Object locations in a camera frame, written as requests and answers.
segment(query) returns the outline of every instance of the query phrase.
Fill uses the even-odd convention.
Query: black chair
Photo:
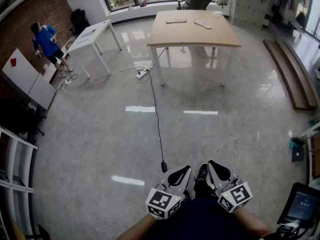
[[[177,10],[206,10],[212,0],[186,0],[182,7],[182,0],[176,1],[178,2]]]
[[[46,119],[45,115],[40,115],[40,110],[36,111],[29,108],[22,102],[14,99],[0,100],[0,125],[14,134],[27,133],[27,140],[30,143],[36,143],[36,133],[45,135],[43,131],[38,128],[38,124],[42,119]]]
[[[71,13],[70,20],[73,24],[73,28],[69,29],[74,36],[78,36],[87,27],[90,26],[88,20],[86,19],[86,13],[84,10],[76,9]]]

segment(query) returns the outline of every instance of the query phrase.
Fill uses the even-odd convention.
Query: black pants
[[[194,191],[195,199],[217,199],[216,196],[211,195],[214,191],[205,180],[197,180],[194,184]]]

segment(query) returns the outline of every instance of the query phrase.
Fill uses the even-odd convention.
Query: forearm
[[[232,213],[238,222],[255,237],[262,238],[273,232],[269,229],[268,225],[258,219],[246,208],[240,208]]]
[[[123,232],[116,240],[142,240],[148,230],[157,222],[150,214],[143,217],[137,224]]]

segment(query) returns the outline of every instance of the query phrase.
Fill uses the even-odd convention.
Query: person
[[[228,213],[207,184],[208,165],[202,164],[194,181],[195,199],[187,199],[168,219],[146,215],[117,240],[278,240],[281,236],[241,207]]]
[[[60,67],[57,58],[61,60],[62,64],[67,68],[67,71],[72,72],[73,68],[68,65],[66,59],[63,57],[63,51],[59,48],[57,44],[56,30],[50,25],[41,25],[39,23],[33,23],[31,25],[31,31],[34,33],[32,42],[35,54],[40,57],[40,45],[43,50],[44,56],[46,56],[48,60],[54,64],[55,68],[59,70],[59,72],[62,74],[62,77],[65,78],[66,73]]]

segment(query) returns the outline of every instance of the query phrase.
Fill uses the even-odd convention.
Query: screen
[[[309,193],[297,191],[288,216],[299,220],[310,220],[317,205],[317,198]]]

